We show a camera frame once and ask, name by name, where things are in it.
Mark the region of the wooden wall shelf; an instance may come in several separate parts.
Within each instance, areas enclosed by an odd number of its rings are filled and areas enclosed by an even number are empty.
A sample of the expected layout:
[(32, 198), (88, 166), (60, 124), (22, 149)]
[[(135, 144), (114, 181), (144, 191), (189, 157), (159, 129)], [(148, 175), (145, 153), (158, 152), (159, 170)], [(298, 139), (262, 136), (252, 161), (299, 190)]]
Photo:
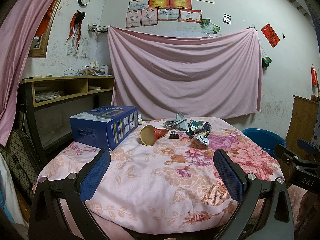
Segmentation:
[[(21, 81), (18, 89), (17, 108), (25, 112), (29, 134), (36, 153), (40, 156), (56, 153), (73, 140), (70, 131), (58, 135), (52, 142), (42, 143), (36, 112), (74, 100), (92, 97), (93, 107), (101, 105), (100, 94), (111, 93), (114, 86), (112, 76), (60, 76), (28, 78)], [(57, 92), (59, 97), (37, 102), (37, 92)]]

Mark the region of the floral pink blanket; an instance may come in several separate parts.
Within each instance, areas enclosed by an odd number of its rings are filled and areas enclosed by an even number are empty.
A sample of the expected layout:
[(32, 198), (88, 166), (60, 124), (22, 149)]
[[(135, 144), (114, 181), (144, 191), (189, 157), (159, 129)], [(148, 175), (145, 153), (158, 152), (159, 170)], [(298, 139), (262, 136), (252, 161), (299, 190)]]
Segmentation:
[(206, 230), (227, 222), (237, 207), (214, 164), (223, 149), (246, 173), (262, 180), (282, 176), (280, 164), (227, 122), (206, 117), (209, 146), (199, 149), (185, 134), (145, 146), (136, 128), (111, 152), (111, 163), (86, 202), (100, 222), (139, 233), (169, 234)]

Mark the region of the pink door curtain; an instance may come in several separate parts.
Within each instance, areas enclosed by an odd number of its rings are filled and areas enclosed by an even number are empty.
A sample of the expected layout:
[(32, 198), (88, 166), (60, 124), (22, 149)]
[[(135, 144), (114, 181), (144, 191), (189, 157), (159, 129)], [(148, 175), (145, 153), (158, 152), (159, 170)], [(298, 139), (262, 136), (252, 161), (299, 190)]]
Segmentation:
[(33, 37), (53, 0), (17, 0), (1, 25), (1, 145), (12, 130), (17, 92)]

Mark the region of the checkered black bag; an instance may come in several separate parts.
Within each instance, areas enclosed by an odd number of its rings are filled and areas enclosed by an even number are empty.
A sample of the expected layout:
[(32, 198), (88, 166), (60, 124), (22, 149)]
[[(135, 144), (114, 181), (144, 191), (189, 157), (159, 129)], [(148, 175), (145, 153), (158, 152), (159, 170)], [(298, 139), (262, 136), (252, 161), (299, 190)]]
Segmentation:
[(34, 197), (33, 186), (40, 173), (41, 164), (35, 154), (28, 135), (20, 129), (13, 129), (1, 154), (9, 167), (16, 189), (23, 199), (31, 205)]

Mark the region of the red tan paper cone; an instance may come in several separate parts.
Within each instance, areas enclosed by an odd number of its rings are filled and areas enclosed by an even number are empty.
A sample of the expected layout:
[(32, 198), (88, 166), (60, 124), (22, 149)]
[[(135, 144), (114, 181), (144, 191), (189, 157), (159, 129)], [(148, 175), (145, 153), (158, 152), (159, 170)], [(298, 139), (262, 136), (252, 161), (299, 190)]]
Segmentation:
[(152, 146), (155, 142), (167, 135), (168, 129), (157, 129), (152, 125), (145, 126), (140, 132), (140, 140), (145, 146)]

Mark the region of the green red wall hanging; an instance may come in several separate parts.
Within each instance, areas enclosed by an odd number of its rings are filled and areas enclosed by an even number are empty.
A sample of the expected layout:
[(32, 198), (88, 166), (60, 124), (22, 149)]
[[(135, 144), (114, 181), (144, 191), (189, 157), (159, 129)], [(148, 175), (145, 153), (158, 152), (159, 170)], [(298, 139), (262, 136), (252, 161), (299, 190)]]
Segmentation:
[(265, 53), (265, 51), (263, 50), (262, 48), (262, 65), (263, 65), (263, 68), (267, 68), (269, 67), (270, 63), (272, 63), (272, 60), (270, 57), (268, 57)]

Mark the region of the green blue snack wrapper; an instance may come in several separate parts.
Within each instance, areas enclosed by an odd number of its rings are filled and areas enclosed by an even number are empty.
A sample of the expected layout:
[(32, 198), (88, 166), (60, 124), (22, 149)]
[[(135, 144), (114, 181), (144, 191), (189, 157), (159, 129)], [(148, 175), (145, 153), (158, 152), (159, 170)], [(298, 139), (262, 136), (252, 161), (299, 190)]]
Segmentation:
[(203, 123), (204, 123), (203, 120), (200, 120), (200, 121), (190, 120), (190, 122), (188, 123), (188, 127), (193, 132), (199, 132), (202, 130)]

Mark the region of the black binder clip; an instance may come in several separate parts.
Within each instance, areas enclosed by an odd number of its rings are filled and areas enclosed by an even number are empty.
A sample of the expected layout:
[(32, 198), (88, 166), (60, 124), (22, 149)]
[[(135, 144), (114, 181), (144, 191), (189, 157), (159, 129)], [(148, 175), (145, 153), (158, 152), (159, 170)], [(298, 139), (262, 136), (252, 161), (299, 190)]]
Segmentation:
[(179, 138), (179, 134), (177, 134), (174, 131), (170, 132), (169, 139), (178, 139), (178, 138)]

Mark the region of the brown fruit peel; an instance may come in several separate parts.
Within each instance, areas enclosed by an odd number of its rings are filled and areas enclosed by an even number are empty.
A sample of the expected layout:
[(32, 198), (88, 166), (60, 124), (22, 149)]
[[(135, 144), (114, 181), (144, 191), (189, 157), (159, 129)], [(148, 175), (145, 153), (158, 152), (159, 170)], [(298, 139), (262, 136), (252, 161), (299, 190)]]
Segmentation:
[(200, 143), (197, 139), (192, 139), (190, 142), (193, 148), (196, 148), (199, 150), (206, 150), (208, 148), (207, 145)]

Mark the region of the white printed wrapper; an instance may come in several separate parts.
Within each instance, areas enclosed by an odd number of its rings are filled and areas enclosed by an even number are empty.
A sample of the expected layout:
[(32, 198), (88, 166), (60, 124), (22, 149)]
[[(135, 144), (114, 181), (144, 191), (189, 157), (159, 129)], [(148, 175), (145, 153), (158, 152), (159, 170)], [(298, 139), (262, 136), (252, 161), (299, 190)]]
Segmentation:
[(205, 122), (201, 129), (199, 130), (196, 140), (203, 144), (204, 146), (209, 146), (208, 135), (210, 134), (212, 126), (209, 122)]

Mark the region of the pink hanging wall sheet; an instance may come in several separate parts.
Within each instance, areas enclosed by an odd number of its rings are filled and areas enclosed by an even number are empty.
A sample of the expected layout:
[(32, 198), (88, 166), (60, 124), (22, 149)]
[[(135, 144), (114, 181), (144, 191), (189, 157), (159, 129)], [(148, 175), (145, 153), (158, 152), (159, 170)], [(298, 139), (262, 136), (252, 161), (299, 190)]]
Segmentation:
[(136, 106), (147, 120), (185, 116), (235, 118), (260, 111), (258, 33), (167, 37), (110, 27), (114, 105)]

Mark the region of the wooden cabinet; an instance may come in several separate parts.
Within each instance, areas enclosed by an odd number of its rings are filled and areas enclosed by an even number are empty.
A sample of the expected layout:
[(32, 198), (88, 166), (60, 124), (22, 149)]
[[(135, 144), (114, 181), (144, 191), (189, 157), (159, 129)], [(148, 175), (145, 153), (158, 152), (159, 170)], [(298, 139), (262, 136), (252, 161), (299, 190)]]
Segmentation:
[(296, 154), (300, 152), (298, 139), (311, 142), (317, 120), (319, 103), (310, 99), (293, 95), (292, 116), (286, 136), (287, 148)]

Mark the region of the blue plastic bin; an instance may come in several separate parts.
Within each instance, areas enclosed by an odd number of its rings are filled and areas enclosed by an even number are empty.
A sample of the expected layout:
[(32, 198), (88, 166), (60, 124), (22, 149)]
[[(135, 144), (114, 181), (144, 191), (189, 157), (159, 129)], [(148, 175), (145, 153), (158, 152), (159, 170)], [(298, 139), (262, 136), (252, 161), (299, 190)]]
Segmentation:
[(249, 137), (253, 142), (260, 146), (264, 151), (266, 151), (271, 157), (277, 159), (274, 148), (280, 144), (286, 147), (286, 141), (277, 135), (276, 133), (259, 129), (259, 128), (247, 128), (242, 131), (242, 133)]

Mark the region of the grey crumpled paper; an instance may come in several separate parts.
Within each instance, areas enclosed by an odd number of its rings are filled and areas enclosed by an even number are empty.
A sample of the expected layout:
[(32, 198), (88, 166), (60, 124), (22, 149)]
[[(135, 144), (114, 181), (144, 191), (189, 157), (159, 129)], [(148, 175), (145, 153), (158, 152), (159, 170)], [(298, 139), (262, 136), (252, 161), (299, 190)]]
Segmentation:
[(176, 117), (165, 122), (167, 129), (175, 129), (176, 131), (188, 131), (189, 126), (186, 117), (183, 113), (178, 112)]

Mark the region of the wall certificates cluster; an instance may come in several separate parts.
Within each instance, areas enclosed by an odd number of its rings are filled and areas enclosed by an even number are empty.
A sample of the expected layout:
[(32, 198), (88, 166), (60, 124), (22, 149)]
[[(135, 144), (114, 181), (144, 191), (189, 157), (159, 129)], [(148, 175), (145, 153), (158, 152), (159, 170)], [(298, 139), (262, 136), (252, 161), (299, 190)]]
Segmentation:
[(202, 11), (192, 2), (214, 3), (215, 0), (130, 0), (126, 28), (157, 25), (159, 21), (202, 22)]

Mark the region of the blue cardboard box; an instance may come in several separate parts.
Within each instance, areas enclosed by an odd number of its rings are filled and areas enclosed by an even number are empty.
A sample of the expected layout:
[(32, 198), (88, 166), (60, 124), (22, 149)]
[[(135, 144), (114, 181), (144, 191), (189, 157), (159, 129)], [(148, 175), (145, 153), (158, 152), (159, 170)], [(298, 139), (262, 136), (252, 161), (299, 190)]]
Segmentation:
[(69, 117), (73, 139), (114, 150), (138, 126), (136, 106), (101, 106)]

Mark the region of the stack of books papers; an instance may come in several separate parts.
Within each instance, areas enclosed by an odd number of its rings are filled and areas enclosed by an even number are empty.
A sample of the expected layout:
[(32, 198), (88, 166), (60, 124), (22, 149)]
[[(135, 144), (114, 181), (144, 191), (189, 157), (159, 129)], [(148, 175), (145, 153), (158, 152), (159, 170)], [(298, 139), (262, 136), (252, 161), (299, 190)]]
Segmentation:
[(108, 65), (101, 65), (99, 61), (93, 61), (79, 69), (78, 73), (87, 76), (108, 76)]

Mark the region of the red paper wall decoration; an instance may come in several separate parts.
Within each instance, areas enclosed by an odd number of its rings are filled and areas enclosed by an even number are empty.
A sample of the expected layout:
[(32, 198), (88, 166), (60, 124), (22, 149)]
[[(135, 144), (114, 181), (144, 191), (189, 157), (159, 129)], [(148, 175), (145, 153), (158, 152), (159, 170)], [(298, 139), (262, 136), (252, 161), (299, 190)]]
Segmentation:
[(269, 23), (261, 28), (261, 32), (266, 37), (272, 48), (274, 48), (280, 42), (280, 38)]

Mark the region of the red tassel wall ornament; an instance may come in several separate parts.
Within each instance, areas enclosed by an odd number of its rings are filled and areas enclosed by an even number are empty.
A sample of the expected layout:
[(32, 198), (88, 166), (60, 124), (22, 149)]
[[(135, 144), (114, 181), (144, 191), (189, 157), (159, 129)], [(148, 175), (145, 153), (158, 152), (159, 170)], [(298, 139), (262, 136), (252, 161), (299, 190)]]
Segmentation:
[(80, 10), (77, 10), (75, 14), (73, 15), (71, 22), (70, 22), (70, 30), (69, 35), (66, 40), (68, 42), (71, 37), (74, 37), (76, 35), (76, 47), (79, 47), (79, 41), (81, 37), (81, 25), (85, 18), (85, 13), (81, 12)]

